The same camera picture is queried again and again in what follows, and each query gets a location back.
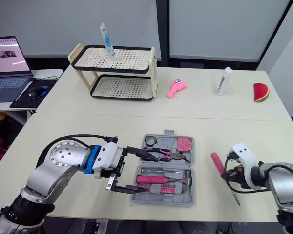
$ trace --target perforated shelf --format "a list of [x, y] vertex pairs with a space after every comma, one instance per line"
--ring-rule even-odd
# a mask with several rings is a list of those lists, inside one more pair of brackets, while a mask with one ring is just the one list
[[151, 48], [114, 46], [114, 50], [116, 60], [112, 61], [105, 46], [85, 46], [72, 62], [72, 66], [81, 71], [148, 72]]
[[153, 98], [150, 77], [101, 75], [90, 94], [95, 98], [126, 100], [151, 100]]

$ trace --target laptop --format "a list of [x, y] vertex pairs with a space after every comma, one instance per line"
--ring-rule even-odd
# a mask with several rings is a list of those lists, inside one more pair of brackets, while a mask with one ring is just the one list
[[0, 102], [14, 101], [32, 77], [15, 36], [0, 37]]

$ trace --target white bottle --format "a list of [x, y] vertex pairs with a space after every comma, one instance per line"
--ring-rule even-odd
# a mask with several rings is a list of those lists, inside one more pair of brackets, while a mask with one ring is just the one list
[[225, 93], [225, 89], [228, 84], [231, 73], [232, 73], [232, 69], [229, 67], [226, 67], [223, 77], [221, 78], [218, 90], [217, 90], [217, 95], [222, 96]]

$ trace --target laptop screen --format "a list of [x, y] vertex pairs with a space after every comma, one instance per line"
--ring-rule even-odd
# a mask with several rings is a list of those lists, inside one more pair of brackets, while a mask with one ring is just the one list
[[15, 37], [0, 38], [0, 73], [30, 71]]

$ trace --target computer mouse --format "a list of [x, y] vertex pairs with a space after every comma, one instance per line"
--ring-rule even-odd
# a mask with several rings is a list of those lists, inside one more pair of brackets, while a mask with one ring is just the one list
[[31, 88], [28, 90], [28, 95], [27, 97], [29, 99], [37, 99], [37, 98], [40, 98], [43, 91], [45, 91], [46, 89], [43, 88], [42, 86], [37, 86], [37, 87], [34, 87], [34, 88]]

